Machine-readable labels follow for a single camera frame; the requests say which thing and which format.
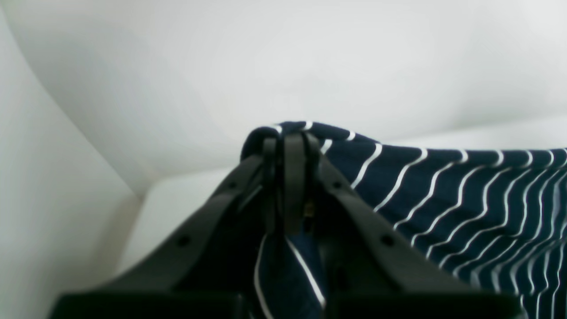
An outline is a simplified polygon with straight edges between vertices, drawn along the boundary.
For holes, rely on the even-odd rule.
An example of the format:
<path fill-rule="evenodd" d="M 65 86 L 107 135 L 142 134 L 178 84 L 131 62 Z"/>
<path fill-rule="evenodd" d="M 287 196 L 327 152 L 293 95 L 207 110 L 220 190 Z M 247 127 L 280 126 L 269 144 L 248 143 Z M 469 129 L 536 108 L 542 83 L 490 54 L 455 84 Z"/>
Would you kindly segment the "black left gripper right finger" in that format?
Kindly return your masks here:
<path fill-rule="evenodd" d="M 427 261 L 348 186 L 309 133 L 283 139 L 283 237 L 315 243 L 324 319 L 514 319 L 512 296 L 482 292 Z"/>

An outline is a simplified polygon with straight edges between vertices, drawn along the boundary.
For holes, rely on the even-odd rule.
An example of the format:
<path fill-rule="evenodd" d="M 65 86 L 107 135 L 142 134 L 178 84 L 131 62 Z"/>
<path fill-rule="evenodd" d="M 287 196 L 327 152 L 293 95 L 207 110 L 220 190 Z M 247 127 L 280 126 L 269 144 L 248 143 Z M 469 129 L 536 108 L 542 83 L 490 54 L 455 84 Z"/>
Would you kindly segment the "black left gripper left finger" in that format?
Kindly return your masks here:
<path fill-rule="evenodd" d="M 147 257 L 86 292 L 62 295 L 51 319 L 263 319 L 255 267 L 273 205 L 278 140 L 266 138 Z"/>

